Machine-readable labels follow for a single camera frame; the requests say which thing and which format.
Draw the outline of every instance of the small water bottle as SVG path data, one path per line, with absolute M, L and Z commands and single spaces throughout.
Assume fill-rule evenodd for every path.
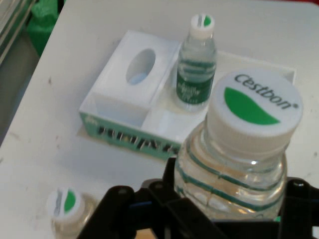
M 202 110 L 208 103 L 216 70 L 214 26 L 211 16 L 195 15 L 179 51 L 176 103 L 189 112 Z
M 46 202 L 57 239 L 76 239 L 97 206 L 96 200 L 70 188 L 58 188 Z
M 274 219 L 287 178 L 285 150 L 302 113 L 284 77 L 263 69 L 226 75 L 178 153 L 175 190 L 212 220 Z

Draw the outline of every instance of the black plastic mount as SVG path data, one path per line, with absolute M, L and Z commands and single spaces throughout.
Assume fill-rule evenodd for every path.
M 134 239 L 150 228 L 158 239 L 313 239 L 319 226 L 319 190 L 289 178 L 280 222 L 210 221 L 188 198 L 173 188 L 176 158 L 167 161 L 162 179 L 147 180 L 139 191 L 111 188 L 78 239 Z

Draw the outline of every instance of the white bottle cap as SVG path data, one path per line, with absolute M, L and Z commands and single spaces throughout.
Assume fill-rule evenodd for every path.
M 82 217 L 85 202 L 78 192 L 70 188 L 58 188 L 49 195 L 46 209 L 53 220 L 68 224 Z
M 265 159 L 285 148 L 302 114 L 301 96 L 284 77 L 243 69 L 224 76 L 214 87 L 207 127 L 225 153 Z
M 207 14 L 197 14 L 190 22 L 189 34 L 197 39 L 210 38 L 214 32 L 215 21 Z

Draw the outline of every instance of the clear water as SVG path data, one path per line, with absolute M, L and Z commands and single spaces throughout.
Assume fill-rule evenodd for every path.
M 180 149 L 175 190 L 212 220 L 274 219 L 286 177 L 284 152 L 263 161 L 231 158 L 208 136 L 204 121 Z
M 185 81 L 203 83 L 213 78 L 215 74 L 216 54 L 212 37 L 199 40 L 189 35 L 180 48 L 177 70 Z M 176 103 L 187 111 L 195 112 L 205 108 L 208 99 L 200 104 L 189 104 L 176 95 Z
M 80 220 L 71 224 L 58 223 L 52 220 L 52 230 L 55 233 L 56 239 L 76 239 L 86 222 L 94 213 L 97 207 L 96 200 L 87 194 L 82 194 L 82 197 L 85 202 L 85 209 Z

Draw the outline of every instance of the green leaf logo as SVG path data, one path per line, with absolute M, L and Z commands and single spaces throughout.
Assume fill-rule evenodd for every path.
M 69 212 L 75 205 L 75 195 L 72 191 L 68 191 L 68 195 L 66 196 L 64 202 L 64 213 Z
M 240 91 L 226 87 L 224 98 L 230 111 L 242 120 L 261 125 L 280 122 L 260 108 L 250 97 Z
M 211 23 L 210 17 L 206 16 L 204 19 L 204 26 L 208 26 L 208 25 L 210 25 L 210 23 Z

